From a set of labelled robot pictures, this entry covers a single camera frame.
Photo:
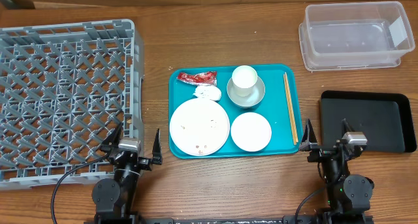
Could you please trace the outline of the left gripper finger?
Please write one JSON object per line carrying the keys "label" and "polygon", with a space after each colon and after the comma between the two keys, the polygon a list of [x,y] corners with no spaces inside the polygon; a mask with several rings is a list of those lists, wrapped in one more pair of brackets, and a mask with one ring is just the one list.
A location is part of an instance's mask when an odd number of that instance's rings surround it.
{"label": "left gripper finger", "polygon": [[123,131],[123,123],[119,123],[118,126],[102,141],[102,146],[114,146],[118,145]]}
{"label": "left gripper finger", "polygon": [[163,164],[163,156],[161,152],[161,139],[160,139],[160,129],[157,129],[153,149],[152,149],[152,163],[154,165],[162,165]]}

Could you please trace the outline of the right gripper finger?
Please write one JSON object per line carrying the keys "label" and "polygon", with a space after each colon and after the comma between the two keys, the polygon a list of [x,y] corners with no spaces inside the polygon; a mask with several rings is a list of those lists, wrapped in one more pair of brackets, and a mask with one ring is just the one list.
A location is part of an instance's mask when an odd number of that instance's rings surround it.
{"label": "right gripper finger", "polygon": [[317,139],[312,127],[310,119],[307,119],[304,128],[304,134],[299,145],[299,150],[302,152],[309,152],[317,148]]}
{"label": "right gripper finger", "polygon": [[344,118],[342,120],[342,139],[351,139],[353,133],[354,133],[353,128],[350,126],[350,124]]}

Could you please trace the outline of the white cup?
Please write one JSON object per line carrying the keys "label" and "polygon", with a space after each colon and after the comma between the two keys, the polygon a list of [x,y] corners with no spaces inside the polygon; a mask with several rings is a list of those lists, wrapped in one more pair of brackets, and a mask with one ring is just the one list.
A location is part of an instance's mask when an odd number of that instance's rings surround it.
{"label": "white cup", "polygon": [[248,96],[257,82],[256,70],[249,65],[241,65],[232,73],[233,88],[238,96]]}

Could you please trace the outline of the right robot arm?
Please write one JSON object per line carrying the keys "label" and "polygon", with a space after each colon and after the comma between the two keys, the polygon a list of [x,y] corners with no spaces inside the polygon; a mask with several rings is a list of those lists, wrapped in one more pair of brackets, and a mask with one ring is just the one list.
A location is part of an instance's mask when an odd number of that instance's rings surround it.
{"label": "right robot arm", "polygon": [[[364,213],[370,209],[374,182],[358,174],[351,174],[347,162],[360,157],[367,147],[367,138],[354,131],[346,120],[342,121],[342,138],[331,146],[317,143],[311,121],[306,122],[299,150],[308,152],[307,161],[315,163],[325,185],[308,195],[295,212],[295,223],[372,223]],[[300,217],[303,205],[325,191],[328,207],[312,216]]]}

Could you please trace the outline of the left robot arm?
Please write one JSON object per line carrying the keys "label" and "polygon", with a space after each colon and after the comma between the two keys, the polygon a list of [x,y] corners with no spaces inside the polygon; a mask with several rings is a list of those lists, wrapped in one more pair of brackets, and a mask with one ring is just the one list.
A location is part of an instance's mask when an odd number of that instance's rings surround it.
{"label": "left robot arm", "polygon": [[92,191],[95,203],[94,223],[145,223],[138,212],[132,211],[137,183],[145,170],[161,165],[160,130],[157,130],[152,157],[144,157],[144,146],[137,138],[122,137],[119,124],[100,144],[107,160],[114,166],[114,177],[99,180]]}

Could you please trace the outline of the black plastic tray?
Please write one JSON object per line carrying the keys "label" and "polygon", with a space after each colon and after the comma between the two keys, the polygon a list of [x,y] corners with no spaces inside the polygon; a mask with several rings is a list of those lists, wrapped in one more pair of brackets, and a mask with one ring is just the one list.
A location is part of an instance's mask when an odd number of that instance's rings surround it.
{"label": "black plastic tray", "polygon": [[412,153],[417,149],[409,99],[399,93],[327,90],[321,94],[321,139],[342,138],[342,120],[368,139],[367,150]]}

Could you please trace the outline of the large white dirty plate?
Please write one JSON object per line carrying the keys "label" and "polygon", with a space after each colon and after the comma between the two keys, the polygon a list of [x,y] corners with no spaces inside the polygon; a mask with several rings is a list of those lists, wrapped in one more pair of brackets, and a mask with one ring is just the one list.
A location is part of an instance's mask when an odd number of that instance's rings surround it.
{"label": "large white dirty plate", "polygon": [[195,98],[182,103],[173,112],[169,132],[180,151],[202,157],[217,152],[226,143],[230,121],[217,102]]}

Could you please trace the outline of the teal serving tray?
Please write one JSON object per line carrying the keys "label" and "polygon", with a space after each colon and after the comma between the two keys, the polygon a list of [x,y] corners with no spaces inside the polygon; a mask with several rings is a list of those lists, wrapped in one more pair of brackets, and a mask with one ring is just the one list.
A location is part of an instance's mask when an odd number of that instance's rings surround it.
{"label": "teal serving tray", "polygon": [[292,70],[282,64],[253,65],[258,76],[264,82],[265,95],[260,103],[251,108],[240,108],[235,105],[227,96],[227,83],[230,80],[235,66],[226,67],[201,67],[191,69],[178,69],[174,71],[169,80],[169,146],[171,152],[180,159],[193,159],[193,155],[183,152],[174,140],[174,112],[184,102],[193,98],[195,86],[186,84],[177,79],[180,73],[198,74],[201,72],[216,71],[217,87],[221,90],[222,96],[218,104],[223,107],[230,121],[235,120],[240,114],[245,112],[255,112],[269,122],[272,129],[272,137],[268,145],[258,152],[246,152],[240,149],[229,137],[224,145],[216,152],[204,156],[204,158],[226,158],[226,157],[247,157],[247,156],[267,156],[267,155],[288,155],[298,152],[299,144],[293,142],[289,110],[285,94],[285,84],[283,77],[286,75],[291,94],[295,125],[297,128],[298,139],[301,139],[303,129],[298,103],[298,93],[295,76]]}

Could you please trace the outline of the grey bowl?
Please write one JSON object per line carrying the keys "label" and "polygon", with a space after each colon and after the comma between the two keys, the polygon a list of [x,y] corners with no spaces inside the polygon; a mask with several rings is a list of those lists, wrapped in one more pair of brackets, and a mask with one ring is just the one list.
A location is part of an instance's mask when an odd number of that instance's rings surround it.
{"label": "grey bowl", "polygon": [[230,78],[227,83],[227,95],[230,100],[240,108],[251,108],[258,105],[265,96],[265,84],[260,77],[257,78],[257,82],[252,88],[251,93],[248,96],[241,97],[235,93],[235,87],[232,79]]}

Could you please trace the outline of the grey plastic dish rack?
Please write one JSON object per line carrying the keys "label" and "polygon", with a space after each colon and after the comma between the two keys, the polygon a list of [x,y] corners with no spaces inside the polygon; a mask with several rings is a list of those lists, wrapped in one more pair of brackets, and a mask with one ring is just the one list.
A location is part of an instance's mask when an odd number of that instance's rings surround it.
{"label": "grey plastic dish rack", "polygon": [[1,189],[111,178],[101,142],[143,139],[143,41],[131,20],[1,30]]}

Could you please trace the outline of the crumpled white tissue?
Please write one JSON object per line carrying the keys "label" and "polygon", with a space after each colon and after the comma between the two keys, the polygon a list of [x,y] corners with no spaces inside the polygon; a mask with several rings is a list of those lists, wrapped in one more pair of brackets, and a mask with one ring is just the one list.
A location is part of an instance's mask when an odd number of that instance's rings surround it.
{"label": "crumpled white tissue", "polygon": [[216,86],[197,86],[193,93],[197,98],[210,99],[212,101],[219,101],[222,93]]}

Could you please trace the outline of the red snack wrapper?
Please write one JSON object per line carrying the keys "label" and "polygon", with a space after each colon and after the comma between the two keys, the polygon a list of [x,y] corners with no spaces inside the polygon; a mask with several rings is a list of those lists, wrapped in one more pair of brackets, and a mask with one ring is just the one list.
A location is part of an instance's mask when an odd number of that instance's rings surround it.
{"label": "red snack wrapper", "polygon": [[180,72],[177,76],[177,79],[186,84],[191,84],[194,86],[216,86],[217,85],[217,72],[208,71],[200,72],[197,74],[187,74],[185,72]]}

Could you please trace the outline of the clear plastic storage bin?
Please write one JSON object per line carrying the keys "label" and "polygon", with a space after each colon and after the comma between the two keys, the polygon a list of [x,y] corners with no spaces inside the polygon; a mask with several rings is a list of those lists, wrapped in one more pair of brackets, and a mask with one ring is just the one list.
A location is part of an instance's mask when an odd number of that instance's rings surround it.
{"label": "clear plastic storage bin", "polygon": [[398,1],[308,5],[298,35],[308,71],[397,67],[415,49]]}

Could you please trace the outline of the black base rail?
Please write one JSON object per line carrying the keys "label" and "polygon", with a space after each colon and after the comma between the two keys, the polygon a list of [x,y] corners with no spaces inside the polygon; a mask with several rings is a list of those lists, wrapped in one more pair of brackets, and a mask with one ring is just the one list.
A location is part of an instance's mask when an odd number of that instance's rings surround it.
{"label": "black base rail", "polygon": [[[129,218],[122,218],[122,219],[104,219],[95,218],[93,221],[85,221],[84,223],[108,223],[108,224],[116,224],[116,223],[139,223],[139,224],[295,224],[295,217],[294,216],[283,216],[281,218],[273,218],[273,219],[173,219],[173,218],[152,218],[152,219],[144,219],[143,217],[137,217],[135,215],[131,215]],[[320,222],[318,218],[315,216],[309,215],[301,215],[298,216],[298,224],[314,224],[314,223],[326,223]],[[360,220],[350,220],[350,221],[343,221],[341,219],[337,219],[337,222],[334,223],[366,223],[366,224],[373,224],[374,220],[372,216],[366,216],[363,222],[362,219]]]}

